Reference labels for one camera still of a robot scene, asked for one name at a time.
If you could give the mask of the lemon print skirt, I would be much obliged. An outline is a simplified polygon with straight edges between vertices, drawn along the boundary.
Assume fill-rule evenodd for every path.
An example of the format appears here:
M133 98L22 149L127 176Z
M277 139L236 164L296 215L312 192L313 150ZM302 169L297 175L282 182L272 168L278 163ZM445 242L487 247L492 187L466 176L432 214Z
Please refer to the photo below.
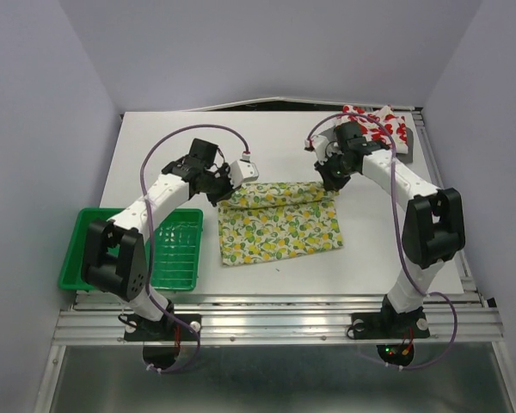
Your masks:
M337 195L321 182L243 185L218 204L222 263L234 267L342 248Z

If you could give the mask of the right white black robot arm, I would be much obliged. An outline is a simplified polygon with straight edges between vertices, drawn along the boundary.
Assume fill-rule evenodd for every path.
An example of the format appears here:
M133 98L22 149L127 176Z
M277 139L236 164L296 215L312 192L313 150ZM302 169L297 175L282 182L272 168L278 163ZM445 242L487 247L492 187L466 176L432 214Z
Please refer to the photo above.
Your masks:
M424 300L438 272L465 246L461 194L425 181L396 156L394 145L369 140L357 122L334 127L329 136L311 132L304 148L316 155L315 170L328 191L339 191L354 175L390 196L396 247L402 265L395 285L376 312L355 312L347 328L354 340L428 338Z

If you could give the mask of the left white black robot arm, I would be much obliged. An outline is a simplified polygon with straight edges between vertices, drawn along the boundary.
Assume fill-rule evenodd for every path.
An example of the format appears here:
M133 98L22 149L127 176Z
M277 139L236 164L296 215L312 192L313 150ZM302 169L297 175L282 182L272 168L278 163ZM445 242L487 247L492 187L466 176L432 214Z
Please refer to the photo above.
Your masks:
M124 301L136 316L129 325L156 339L168 337L182 323L173 303L151 286L155 227L196 194L212 205L227 200L258 176L244 151L233 163L214 164L217 145L194 139L189 153L170 162L129 207L110 219L95 219L85 235L82 280Z

